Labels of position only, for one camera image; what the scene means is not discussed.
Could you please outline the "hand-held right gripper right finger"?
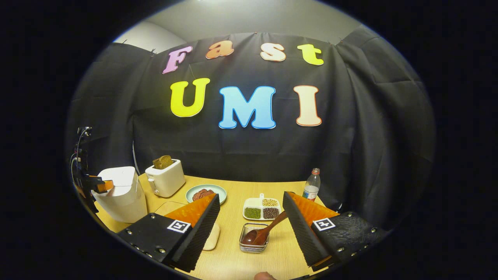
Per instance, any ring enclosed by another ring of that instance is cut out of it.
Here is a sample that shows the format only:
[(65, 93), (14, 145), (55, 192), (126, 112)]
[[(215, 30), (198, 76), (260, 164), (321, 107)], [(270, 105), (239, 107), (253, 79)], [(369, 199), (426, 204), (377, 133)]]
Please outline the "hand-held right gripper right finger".
[(313, 271), (349, 263), (388, 235), (356, 212), (339, 214), (289, 191), (282, 201), (306, 264)]

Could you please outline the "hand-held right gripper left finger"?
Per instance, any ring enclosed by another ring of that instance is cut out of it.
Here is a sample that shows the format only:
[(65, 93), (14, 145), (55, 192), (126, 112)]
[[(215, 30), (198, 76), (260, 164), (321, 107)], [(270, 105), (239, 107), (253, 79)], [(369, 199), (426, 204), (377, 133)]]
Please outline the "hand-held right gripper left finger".
[(146, 257), (190, 272), (219, 214), (219, 195), (212, 193), (166, 215), (149, 213), (117, 236)]

